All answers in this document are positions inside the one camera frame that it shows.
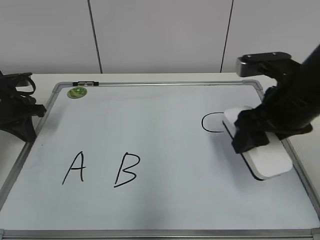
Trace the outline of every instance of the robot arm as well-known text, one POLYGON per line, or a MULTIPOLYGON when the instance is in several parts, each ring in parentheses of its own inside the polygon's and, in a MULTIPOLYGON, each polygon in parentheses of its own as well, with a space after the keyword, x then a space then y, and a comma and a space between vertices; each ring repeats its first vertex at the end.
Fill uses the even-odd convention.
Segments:
POLYGON ((31 72, 7 74, 0 72, 0 130, 11 133, 25 142, 33 142, 36 132, 32 116, 43 117, 46 109, 36 104, 31 95, 36 85, 30 78, 31 72), (18 91, 16 87, 32 86, 32 91, 18 91))
POLYGON ((284 52, 244 55, 237 74, 266 75, 277 85, 267 89, 258 107, 239 113, 232 141, 236 153, 269 144, 266 132, 283 140, 312 131, 310 122, 320 114, 320 45, 302 64, 284 52))

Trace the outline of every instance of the white table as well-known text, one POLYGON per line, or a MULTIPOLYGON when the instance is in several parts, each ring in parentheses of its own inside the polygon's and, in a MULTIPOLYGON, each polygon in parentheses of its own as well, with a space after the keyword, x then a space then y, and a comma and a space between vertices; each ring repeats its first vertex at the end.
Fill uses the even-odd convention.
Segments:
MULTIPOLYGON (((33 95, 38 104, 46 104, 52 89, 60 82, 97 81, 97 82, 187 82, 187 81, 240 81, 245 78, 235 73, 174 73, 174 74, 35 74, 32 79, 36 85, 33 95)), ((249 77, 258 80, 263 89, 275 85, 276 81, 265 76, 249 77)), ((313 132, 294 136, 290 141, 306 169, 316 191, 320 194, 320 118, 312 123, 313 132)), ((14 165, 24 142, 9 133, 0 131, 0 186, 14 165)))

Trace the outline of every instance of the whiteboard frame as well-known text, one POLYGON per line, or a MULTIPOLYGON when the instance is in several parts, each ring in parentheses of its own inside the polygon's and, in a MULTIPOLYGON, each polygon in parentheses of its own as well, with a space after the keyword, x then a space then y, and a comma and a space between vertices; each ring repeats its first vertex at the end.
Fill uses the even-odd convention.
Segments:
MULTIPOLYGON (((89 88, 98 87, 139 87, 139 86, 227 86, 227 85, 251 85, 262 100, 264 97, 263 88, 256 80, 242 81, 195 81, 195 82, 100 82, 93 86, 92 81, 88 82, 60 82, 52 90, 52 94, 46 104, 47 112, 40 119, 36 127, 37 135, 41 131, 50 111, 63 88, 76 85, 89 88)), ((320 218, 320 198, 311 183, 306 170, 293 149, 290 141, 285 139, 282 144, 290 155, 293 166, 312 202, 312 205, 320 218)), ((9 175, 0 189, 0 210, 2 209, 11 188, 13 187, 20 171, 29 155, 33 142, 27 142, 15 161, 9 175)), ((320 234, 320 228, 313 229, 255 229, 255 230, 5 230, 0 229, 0 239, 220 239, 220 238, 313 238, 320 234)))

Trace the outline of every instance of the eraser pad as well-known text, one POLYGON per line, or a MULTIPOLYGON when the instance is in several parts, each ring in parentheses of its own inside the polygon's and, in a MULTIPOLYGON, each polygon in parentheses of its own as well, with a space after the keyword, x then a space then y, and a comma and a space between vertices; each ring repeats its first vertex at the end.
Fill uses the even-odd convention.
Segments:
MULTIPOLYGON (((236 134, 234 122, 238 114, 243 110, 250 110, 251 107, 244 106, 228 109, 224 112, 223 123, 233 138, 236 134)), ((285 150, 282 142, 272 132, 266 132, 270 141, 268 145, 255 147, 249 151, 243 152, 249 168, 256 178, 266 180, 286 173, 292 169, 292 160, 285 150)))

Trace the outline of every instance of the green sticker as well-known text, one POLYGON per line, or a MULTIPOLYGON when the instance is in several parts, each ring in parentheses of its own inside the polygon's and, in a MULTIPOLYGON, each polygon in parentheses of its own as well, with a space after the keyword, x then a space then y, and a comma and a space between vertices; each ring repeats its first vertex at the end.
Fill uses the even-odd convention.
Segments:
POLYGON ((68 91, 67 96, 71 99, 79 99, 84 97, 87 94, 87 89, 82 87, 82 86, 78 86, 75 88, 72 88, 68 91))

